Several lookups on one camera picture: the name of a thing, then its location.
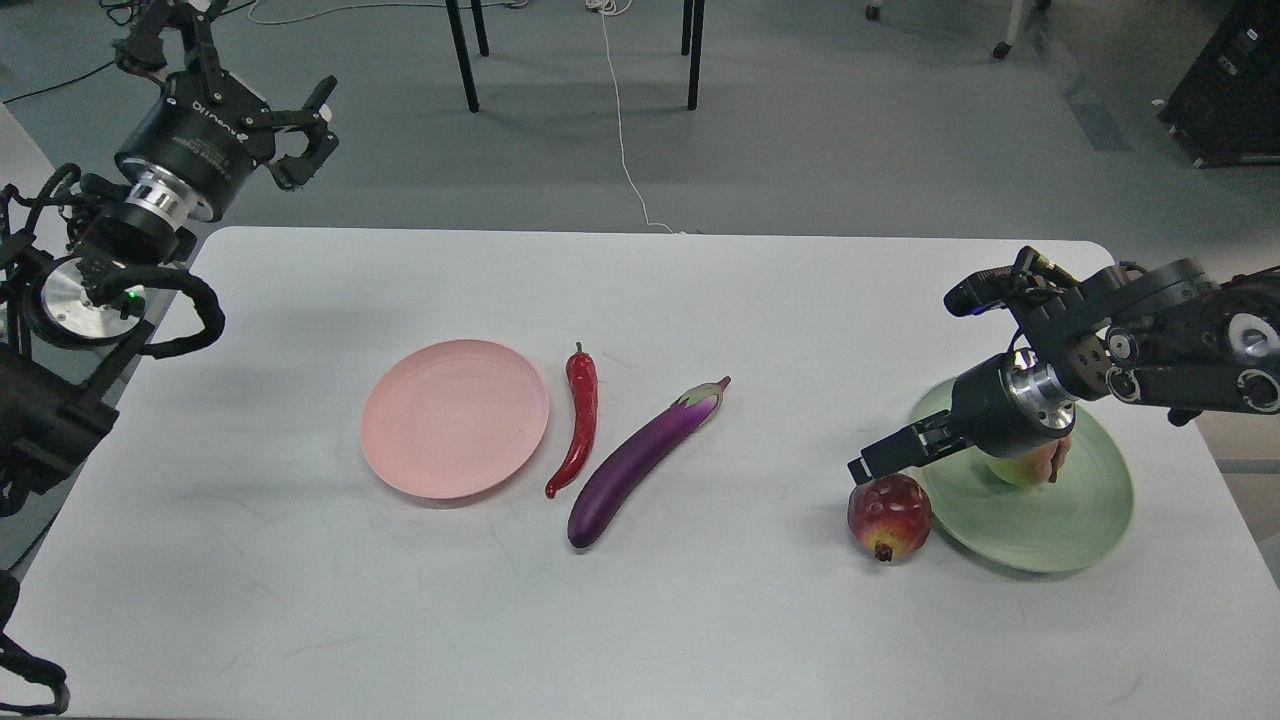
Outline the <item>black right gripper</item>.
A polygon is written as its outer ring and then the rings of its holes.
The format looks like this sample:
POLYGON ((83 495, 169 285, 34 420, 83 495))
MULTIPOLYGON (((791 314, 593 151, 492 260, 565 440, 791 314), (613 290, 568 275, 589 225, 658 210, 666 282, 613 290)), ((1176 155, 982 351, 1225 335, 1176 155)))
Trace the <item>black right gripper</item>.
POLYGON ((1076 398, 1032 350, 997 354, 960 374, 948 415, 929 415, 867 446, 847 462, 856 486, 925 468, 972 446, 1018 457, 1048 443, 1044 482, 1057 482, 1073 447, 1076 398))

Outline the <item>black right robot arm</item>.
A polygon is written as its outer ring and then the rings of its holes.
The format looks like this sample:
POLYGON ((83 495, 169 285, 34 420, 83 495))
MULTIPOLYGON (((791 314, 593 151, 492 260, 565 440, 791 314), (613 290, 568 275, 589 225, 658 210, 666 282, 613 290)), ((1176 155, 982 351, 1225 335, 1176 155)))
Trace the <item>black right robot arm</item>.
POLYGON ((943 305, 955 316, 1007 310, 1014 341, 957 375, 947 407, 865 447, 849 464, 858 484, 970 447, 1021 456, 1069 436, 1076 405, 1105 397, 1165 407, 1176 427, 1206 411, 1277 413, 1276 268, 1220 284, 1183 259, 1078 279, 1025 246, 943 305))

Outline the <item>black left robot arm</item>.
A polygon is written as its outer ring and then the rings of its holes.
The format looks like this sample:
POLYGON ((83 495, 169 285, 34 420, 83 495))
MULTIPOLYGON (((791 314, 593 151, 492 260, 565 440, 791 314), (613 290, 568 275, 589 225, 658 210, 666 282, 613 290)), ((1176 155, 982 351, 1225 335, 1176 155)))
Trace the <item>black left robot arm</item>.
POLYGON ((227 69, 212 24, 224 1, 145 1, 114 64, 159 88, 114 156, 122 181, 56 168, 40 190, 3 188, 3 516, 58 488, 113 430, 108 391, 140 357, 216 342, 215 291, 182 265, 191 222, 224 218, 259 169, 284 191, 337 150, 320 79, 274 109, 227 69))

